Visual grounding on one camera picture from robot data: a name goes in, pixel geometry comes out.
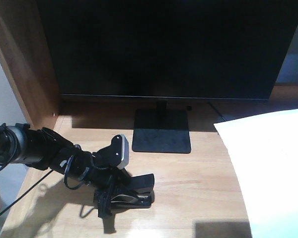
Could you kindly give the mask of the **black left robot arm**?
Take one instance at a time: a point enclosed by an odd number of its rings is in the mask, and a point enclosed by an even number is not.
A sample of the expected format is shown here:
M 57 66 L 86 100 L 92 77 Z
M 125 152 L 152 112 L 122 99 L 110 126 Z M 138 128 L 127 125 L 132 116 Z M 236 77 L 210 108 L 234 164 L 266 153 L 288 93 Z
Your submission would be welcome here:
M 46 127 L 31 130 L 27 123 L 0 125 L 0 171 L 9 164 L 51 169 L 63 174 L 67 188 L 76 190 L 84 184 L 108 187 L 118 180 L 129 183 L 128 163 L 129 144 L 122 134 L 115 135 L 109 146 L 91 153 Z

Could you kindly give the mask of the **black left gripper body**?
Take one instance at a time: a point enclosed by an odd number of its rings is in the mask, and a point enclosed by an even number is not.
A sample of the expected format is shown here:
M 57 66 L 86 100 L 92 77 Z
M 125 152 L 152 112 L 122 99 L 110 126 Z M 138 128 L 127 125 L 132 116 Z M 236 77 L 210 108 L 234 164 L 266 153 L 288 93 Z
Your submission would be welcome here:
M 111 176 L 128 181 L 131 176 L 124 169 L 111 166 L 112 148 L 107 146 L 97 152 L 82 151 L 78 147 L 61 149 L 51 160 L 49 167 L 64 175 L 63 182 L 68 189 L 76 190 L 84 184 L 105 187 Z

